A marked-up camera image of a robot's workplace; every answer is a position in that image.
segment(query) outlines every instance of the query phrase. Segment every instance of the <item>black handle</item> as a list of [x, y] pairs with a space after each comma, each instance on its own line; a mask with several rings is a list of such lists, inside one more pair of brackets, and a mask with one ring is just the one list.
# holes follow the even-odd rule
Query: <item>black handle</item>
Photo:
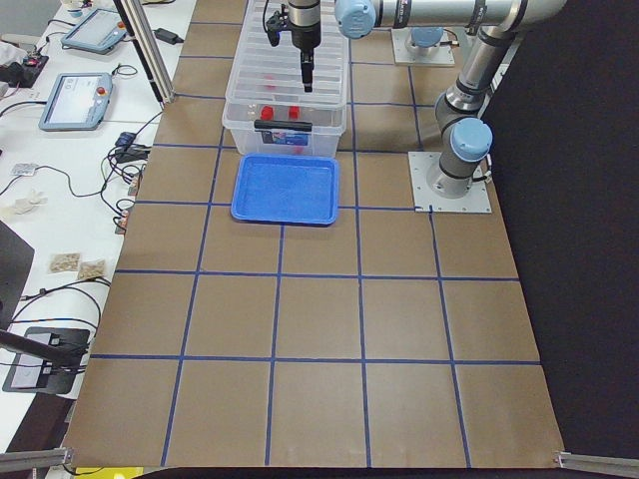
[[311, 132], [313, 123], [309, 122], [285, 122], [281, 120], [255, 120], [254, 127], [256, 130], [293, 130], [295, 132]]

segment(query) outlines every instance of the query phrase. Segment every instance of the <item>clear plastic bin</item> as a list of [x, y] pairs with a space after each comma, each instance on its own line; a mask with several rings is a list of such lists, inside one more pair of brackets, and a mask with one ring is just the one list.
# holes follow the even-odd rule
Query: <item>clear plastic bin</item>
[[[283, 32], [272, 47], [262, 26], [265, 2], [249, 2], [227, 86], [223, 125], [248, 153], [334, 157], [346, 129], [348, 40], [337, 29], [333, 0], [321, 1], [321, 44], [315, 50], [313, 92], [305, 93], [300, 50]], [[270, 2], [267, 18], [280, 2]], [[264, 108], [273, 120], [256, 125]]]

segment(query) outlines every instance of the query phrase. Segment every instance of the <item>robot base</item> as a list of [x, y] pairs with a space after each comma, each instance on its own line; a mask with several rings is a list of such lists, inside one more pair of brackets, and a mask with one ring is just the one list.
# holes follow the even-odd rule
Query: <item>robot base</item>
[[[458, 200], [443, 198], [434, 192], [426, 181], [426, 174], [430, 166], [439, 161], [440, 152], [409, 152], [410, 179], [412, 182], [412, 197], [416, 212], [435, 213], [492, 213], [490, 199], [485, 182], [473, 183], [468, 194]], [[476, 177], [482, 175], [477, 167]]]
[[[418, 50], [410, 51], [406, 48], [406, 40], [410, 36], [409, 28], [391, 30], [392, 51], [397, 65], [423, 65], [425, 67], [454, 67], [455, 59], [450, 47], [433, 47], [427, 53], [419, 55]], [[448, 41], [448, 34], [444, 32], [442, 42]]]

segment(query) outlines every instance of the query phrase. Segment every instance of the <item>blue tray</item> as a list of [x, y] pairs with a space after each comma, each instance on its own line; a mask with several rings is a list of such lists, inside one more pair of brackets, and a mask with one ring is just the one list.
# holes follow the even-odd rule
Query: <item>blue tray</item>
[[338, 192], [333, 158], [250, 154], [240, 161], [231, 214], [244, 221], [330, 225]]

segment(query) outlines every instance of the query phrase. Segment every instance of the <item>black curtain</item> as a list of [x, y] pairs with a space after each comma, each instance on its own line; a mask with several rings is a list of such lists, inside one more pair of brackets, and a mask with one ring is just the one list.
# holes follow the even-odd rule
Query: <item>black curtain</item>
[[639, 458], [639, 2], [568, 0], [484, 120], [565, 448]]

